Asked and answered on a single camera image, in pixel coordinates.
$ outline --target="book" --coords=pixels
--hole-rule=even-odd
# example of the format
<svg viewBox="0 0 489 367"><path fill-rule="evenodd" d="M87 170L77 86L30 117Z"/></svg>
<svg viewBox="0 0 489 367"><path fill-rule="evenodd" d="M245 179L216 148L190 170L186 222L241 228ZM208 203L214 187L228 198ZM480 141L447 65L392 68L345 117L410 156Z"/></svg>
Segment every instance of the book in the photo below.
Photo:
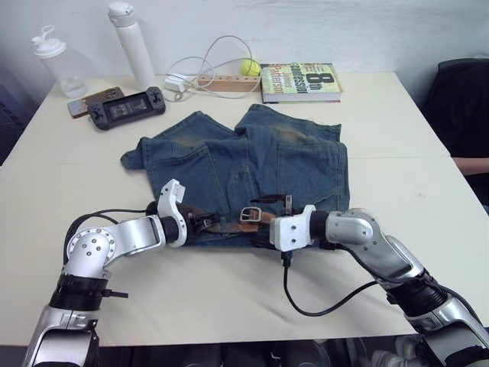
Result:
<svg viewBox="0 0 489 367"><path fill-rule="evenodd" d="M261 65L264 103L339 102L343 87L331 63Z"/></svg>

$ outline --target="tennis ball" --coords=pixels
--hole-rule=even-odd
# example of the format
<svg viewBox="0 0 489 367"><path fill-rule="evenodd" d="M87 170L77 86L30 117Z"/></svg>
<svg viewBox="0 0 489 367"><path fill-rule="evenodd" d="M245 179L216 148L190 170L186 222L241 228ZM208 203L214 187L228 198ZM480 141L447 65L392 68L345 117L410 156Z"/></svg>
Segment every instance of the tennis ball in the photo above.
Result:
<svg viewBox="0 0 489 367"><path fill-rule="evenodd" d="M255 60L245 60L241 65L241 74L249 76L260 75L261 67L260 64Z"/></svg>

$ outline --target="water bottle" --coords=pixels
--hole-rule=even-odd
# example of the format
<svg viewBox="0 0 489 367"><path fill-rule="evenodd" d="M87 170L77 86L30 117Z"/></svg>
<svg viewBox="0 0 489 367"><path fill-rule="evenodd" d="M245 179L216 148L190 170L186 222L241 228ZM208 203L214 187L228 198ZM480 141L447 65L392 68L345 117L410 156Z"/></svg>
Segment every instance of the water bottle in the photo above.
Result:
<svg viewBox="0 0 489 367"><path fill-rule="evenodd" d="M77 75L74 67L75 57L66 48L66 43L57 38L46 39L46 36L53 30L53 25L42 27L42 35L32 39L34 42L34 54L56 79L67 97L72 99L79 98L86 94L86 85L82 78Z"/></svg>
<svg viewBox="0 0 489 367"><path fill-rule="evenodd" d="M115 31L141 91L145 91L150 86L156 86L153 66L138 21L134 16L133 7L125 2L112 2L108 5L108 19L115 26Z"/></svg>

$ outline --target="jeans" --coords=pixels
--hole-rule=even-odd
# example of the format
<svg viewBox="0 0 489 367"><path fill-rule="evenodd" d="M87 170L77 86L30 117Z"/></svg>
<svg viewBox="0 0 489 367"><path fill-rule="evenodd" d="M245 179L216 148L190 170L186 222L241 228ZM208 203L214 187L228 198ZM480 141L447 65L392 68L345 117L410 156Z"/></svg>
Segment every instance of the jeans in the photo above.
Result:
<svg viewBox="0 0 489 367"><path fill-rule="evenodd" d="M252 105L234 131L194 112L159 135L142 138L121 162L146 170L155 198L175 178L186 187L183 204L218 213L225 222L237 222L250 200L267 194L292 194L296 208L345 210L348 160L340 131L340 125L293 119L263 105ZM277 204L263 209L283 215ZM192 245L251 245L235 237L206 233Z"/></svg>

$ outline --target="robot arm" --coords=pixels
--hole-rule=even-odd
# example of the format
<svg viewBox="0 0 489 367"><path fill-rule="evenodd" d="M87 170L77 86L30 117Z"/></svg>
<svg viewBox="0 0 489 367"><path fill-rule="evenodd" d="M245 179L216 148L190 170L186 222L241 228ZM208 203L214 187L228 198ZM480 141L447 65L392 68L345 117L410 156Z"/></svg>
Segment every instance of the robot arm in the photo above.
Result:
<svg viewBox="0 0 489 367"><path fill-rule="evenodd" d="M68 261L50 303L42 310L23 366L53 362L96 365L99 338L95 328L102 298L128 296L106 288L110 278L107 266L121 256L166 244L182 245L187 227L176 203L182 202L184 193L185 187L171 180L161 191L158 216L87 228L71 238L66 247Z"/></svg>
<svg viewBox="0 0 489 367"><path fill-rule="evenodd" d="M442 365L465 360L476 366L478 358L487 356L489 335L475 315L437 284L401 242L384 235L369 212L326 213L308 205L301 214L270 224L270 242L282 252L311 245L314 239L349 252L387 292L387 299L401 307Z"/></svg>

